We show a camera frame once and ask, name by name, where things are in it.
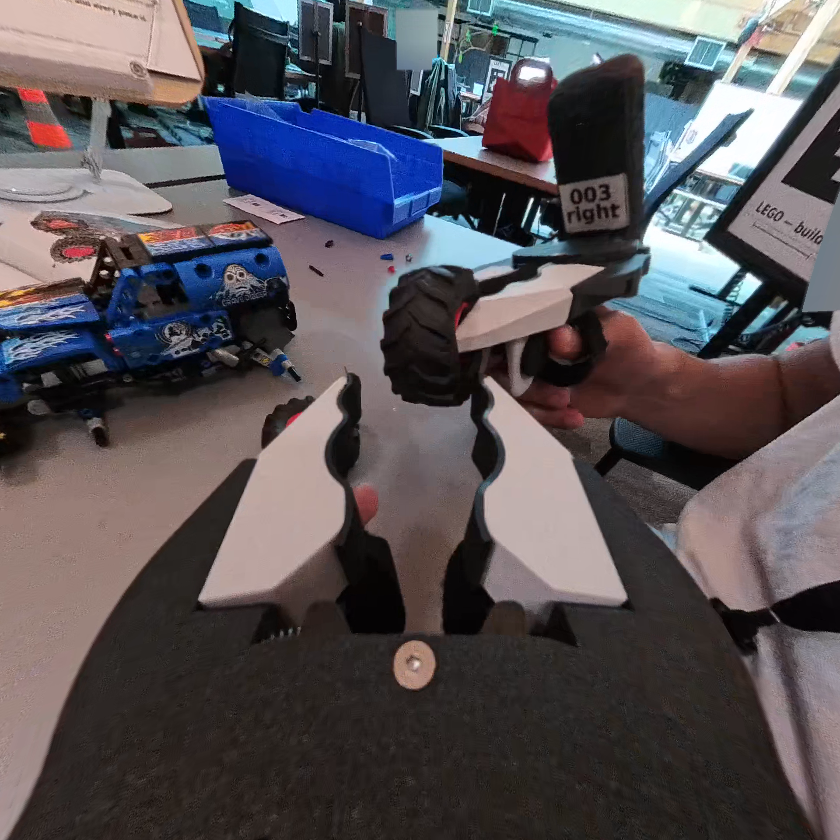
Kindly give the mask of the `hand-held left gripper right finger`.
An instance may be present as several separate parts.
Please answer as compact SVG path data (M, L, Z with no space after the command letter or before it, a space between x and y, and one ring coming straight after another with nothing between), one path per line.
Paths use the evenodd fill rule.
M626 607L573 456L490 378L470 417L481 482L444 577L444 632L478 634L503 602L518 604L538 633L561 606Z

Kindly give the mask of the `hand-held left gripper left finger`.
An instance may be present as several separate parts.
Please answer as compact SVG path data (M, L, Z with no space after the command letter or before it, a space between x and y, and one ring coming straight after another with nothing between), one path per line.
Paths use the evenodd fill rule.
M339 444L361 420L345 375L262 449L198 596L206 611L272 607L301 627L331 602L357 634L401 634L405 606L387 541L360 520Z

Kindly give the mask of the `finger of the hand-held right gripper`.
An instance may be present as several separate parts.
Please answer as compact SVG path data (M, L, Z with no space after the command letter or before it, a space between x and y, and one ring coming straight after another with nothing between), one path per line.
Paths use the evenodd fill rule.
M458 352L485 350L557 329L574 318L574 291L603 268L537 268L480 297L455 330Z
M573 289L603 271L602 266L527 265L503 275L477 281L473 301L489 298L527 298L535 301L570 301Z

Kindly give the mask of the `black toy wheel red hub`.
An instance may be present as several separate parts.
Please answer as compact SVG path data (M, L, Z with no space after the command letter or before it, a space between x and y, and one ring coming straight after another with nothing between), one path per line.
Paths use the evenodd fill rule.
M260 448L269 446L288 425L290 425L303 411L315 402L315 397L306 395L294 397L289 401L278 404L265 418L261 429ZM346 476L358 462L361 452L360 419L353 421L351 431L344 434L339 444L338 468Z
M463 405L475 390L481 353L462 352L460 320L479 298L471 269L429 266L405 273L383 314L381 350L392 392L406 403Z

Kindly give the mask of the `person's right forearm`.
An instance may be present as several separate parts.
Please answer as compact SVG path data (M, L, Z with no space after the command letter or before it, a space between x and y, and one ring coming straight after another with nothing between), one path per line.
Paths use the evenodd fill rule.
M638 395L637 422L705 455L741 460L838 397L829 339L781 355L700 360L673 352Z

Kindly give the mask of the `person's right hand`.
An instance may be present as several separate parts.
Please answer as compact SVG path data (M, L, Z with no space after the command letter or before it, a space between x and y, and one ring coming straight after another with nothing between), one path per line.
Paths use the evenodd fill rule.
M579 385L534 381L517 402L542 425L581 428L590 419L623 418L665 435L668 432L660 375L666 357L633 317L605 307L594 311L606 351Z

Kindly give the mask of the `red bag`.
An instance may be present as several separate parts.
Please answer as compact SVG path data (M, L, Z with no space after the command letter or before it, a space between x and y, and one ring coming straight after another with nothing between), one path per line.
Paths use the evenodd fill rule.
M493 87L482 147L518 161L549 161L548 106L557 84L546 59L520 59L509 78L497 80Z

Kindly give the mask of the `wooden table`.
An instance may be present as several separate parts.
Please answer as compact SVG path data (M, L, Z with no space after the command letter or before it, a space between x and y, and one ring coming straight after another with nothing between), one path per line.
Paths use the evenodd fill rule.
M553 160L520 161L483 147L480 136L431 139L425 143L441 149L446 163L490 175L543 195L554 197L558 194Z

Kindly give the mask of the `blue mesh chair seat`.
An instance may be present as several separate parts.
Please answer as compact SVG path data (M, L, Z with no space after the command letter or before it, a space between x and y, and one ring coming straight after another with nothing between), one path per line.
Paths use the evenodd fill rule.
M670 443L623 418L612 422L609 443L609 449L594 466L600 476L606 476L626 461L685 487L701 490L738 463Z

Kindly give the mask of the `black framed sign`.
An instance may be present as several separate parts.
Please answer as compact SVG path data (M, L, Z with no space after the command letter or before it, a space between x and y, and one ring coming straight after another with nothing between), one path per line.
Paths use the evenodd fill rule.
M839 61L835 60L711 228L706 241L759 288L704 345L702 360L769 354L837 304L807 299L821 250L838 256Z

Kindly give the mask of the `person's white shirt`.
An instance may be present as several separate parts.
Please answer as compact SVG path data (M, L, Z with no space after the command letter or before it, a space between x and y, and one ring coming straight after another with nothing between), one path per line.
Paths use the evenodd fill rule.
M839 837L838 397L686 505L676 553L726 617L789 784Z

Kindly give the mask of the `blue toy brick truck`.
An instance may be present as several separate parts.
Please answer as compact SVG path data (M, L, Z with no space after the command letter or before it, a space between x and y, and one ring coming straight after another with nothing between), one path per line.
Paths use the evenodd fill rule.
M32 418L73 415L101 448L117 390L179 392L223 369L301 375L287 268L250 220L109 237L70 223L56 242L95 256L79 277L2 290L2 457Z

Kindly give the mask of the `blue plastic bin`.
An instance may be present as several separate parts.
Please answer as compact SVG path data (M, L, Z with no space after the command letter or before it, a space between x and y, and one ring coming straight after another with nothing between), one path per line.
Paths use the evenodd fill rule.
M441 200L434 144L291 101L203 98L227 184L384 239Z

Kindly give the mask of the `dark monitor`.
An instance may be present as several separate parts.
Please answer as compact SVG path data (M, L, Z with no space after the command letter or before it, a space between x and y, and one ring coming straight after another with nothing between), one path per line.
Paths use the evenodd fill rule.
M359 34L359 29L388 37L389 10L383 6L357 1L344 2L345 34L348 39Z
M298 56L304 62L330 66L333 44L333 4L298 1Z

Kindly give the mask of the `white paper label strip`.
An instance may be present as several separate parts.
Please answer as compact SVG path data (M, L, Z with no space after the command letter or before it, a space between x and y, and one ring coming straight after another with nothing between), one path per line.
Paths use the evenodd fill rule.
M274 225L297 222L305 218L301 213L273 204L252 194L229 196L224 199L224 203Z

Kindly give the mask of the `black high-back chair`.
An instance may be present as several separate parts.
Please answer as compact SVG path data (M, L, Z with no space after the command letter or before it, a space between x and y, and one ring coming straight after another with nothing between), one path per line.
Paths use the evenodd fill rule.
M286 99L289 24L234 2L230 85L233 93Z

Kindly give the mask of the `clear acrylic stand base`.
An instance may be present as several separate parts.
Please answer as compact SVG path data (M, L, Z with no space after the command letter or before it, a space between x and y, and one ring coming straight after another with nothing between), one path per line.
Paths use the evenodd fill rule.
M110 114L108 101L93 100L89 142L76 168L2 167L2 202L112 216L170 212L172 203L148 186L103 167Z

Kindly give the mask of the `open instruction booklet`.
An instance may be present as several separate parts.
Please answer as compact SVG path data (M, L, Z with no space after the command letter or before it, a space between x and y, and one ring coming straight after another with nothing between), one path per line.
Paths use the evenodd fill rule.
M2 206L1 290L89 280L103 238L176 226L131 215Z

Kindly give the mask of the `orange traffic cone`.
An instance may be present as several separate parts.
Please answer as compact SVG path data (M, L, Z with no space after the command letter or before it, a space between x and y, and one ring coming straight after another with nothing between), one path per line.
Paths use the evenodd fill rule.
M24 118L30 139L35 146L49 151L68 151L73 143L58 121L44 91L34 88L16 88L24 109Z

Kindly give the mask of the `instruction sheet board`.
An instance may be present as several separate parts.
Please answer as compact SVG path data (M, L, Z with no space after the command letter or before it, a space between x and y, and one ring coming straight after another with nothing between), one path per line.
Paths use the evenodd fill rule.
M178 106L203 58L180 1L2 1L1 84Z

